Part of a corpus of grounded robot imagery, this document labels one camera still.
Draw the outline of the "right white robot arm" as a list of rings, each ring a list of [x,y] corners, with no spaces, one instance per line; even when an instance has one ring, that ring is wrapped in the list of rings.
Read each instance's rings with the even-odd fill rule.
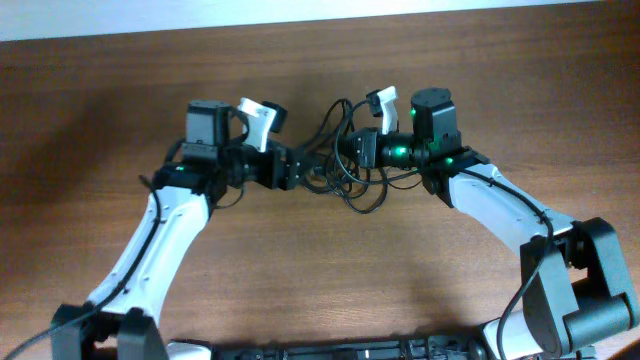
[[[365,104],[382,124],[339,131],[336,162],[420,175],[430,194],[475,219],[519,257],[519,289],[500,317],[482,328],[486,355],[579,357],[588,346],[638,326],[639,301],[610,223],[552,210],[463,145],[449,90],[412,95],[409,133],[398,128],[396,98],[394,87],[367,95]]]

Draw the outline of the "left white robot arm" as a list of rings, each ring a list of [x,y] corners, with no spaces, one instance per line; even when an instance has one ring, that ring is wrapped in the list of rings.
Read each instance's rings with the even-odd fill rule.
[[[55,313],[55,359],[211,359],[211,346],[195,340],[163,342],[164,300],[187,250],[229,188],[255,181],[286,189],[298,163],[269,140],[286,110],[241,99],[189,103],[186,134],[165,155],[146,185],[147,207],[138,228],[108,276],[82,306]]]

